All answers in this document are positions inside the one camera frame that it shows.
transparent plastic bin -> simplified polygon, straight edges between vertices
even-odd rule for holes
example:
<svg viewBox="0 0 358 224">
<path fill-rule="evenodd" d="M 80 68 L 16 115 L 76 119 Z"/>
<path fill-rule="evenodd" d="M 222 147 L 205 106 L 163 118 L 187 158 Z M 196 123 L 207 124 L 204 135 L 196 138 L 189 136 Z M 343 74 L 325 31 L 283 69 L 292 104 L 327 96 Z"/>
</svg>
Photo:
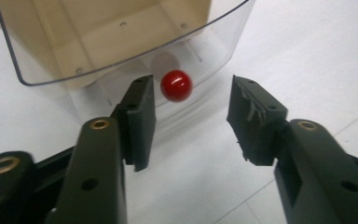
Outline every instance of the transparent plastic bin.
<svg viewBox="0 0 358 224">
<path fill-rule="evenodd" d="M 197 87 L 232 56 L 254 0 L 0 0 L 19 81 L 81 121 L 107 116 L 137 77 L 180 69 Z"/>
</svg>

white floor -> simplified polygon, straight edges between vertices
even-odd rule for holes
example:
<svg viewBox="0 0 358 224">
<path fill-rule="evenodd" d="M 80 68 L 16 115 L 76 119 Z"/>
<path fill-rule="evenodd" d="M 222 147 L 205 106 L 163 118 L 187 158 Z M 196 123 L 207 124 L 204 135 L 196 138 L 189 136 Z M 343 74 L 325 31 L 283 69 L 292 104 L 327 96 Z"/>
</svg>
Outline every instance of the white floor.
<svg viewBox="0 0 358 224">
<path fill-rule="evenodd" d="M 321 123 L 358 157 L 358 1 L 258 1 L 230 62 L 184 104 L 166 104 L 149 167 L 126 167 L 129 223 L 285 223 L 273 167 L 243 160 L 226 123 L 231 77 L 257 81 Z M 80 125 L 16 78 L 0 30 L 0 152 L 36 161 L 76 142 Z"/>
</svg>

white surface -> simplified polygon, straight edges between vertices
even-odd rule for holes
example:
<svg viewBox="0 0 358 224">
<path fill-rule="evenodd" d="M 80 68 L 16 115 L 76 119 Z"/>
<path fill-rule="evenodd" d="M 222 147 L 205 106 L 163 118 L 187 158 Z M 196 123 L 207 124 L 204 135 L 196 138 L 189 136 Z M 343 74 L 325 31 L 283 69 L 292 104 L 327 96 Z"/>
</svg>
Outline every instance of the white surface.
<svg viewBox="0 0 358 224">
<path fill-rule="evenodd" d="M 245 162 L 226 123 L 232 74 L 358 156 L 358 1 L 258 1 L 231 61 L 187 103 L 158 108 L 149 167 L 126 167 L 129 223 L 284 222 L 273 168 Z M 164 118 L 170 110 L 178 113 Z M 0 31 L 0 152 L 28 150 L 40 161 L 73 145 L 78 130 L 18 82 Z"/>
</svg>

red ball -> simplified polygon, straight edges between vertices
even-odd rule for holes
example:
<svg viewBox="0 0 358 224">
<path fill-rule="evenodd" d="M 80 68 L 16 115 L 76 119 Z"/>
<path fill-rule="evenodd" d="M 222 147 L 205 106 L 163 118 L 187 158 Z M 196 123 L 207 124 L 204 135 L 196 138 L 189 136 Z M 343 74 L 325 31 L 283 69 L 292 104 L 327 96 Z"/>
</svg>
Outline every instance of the red ball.
<svg viewBox="0 0 358 224">
<path fill-rule="evenodd" d="M 165 74 L 160 87 L 164 96 L 173 102 L 184 101 L 193 91 L 191 78 L 181 70 L 172 70 Z"/>
</svg>

clear plastic container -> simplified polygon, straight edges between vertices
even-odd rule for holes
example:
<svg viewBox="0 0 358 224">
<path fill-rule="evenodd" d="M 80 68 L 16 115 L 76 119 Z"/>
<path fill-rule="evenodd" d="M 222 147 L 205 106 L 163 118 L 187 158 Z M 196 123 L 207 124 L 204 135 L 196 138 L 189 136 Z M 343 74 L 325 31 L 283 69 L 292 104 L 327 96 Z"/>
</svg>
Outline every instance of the clear plastic container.
<svg viewBox="0 0 358 224">
<path fill-rule="evenodd" d="M 80 118 L 107 116 L 137 77 L 199 86 L 232 56 L 254 0 L 0 0 L 21 83 Z"/>
</svg>

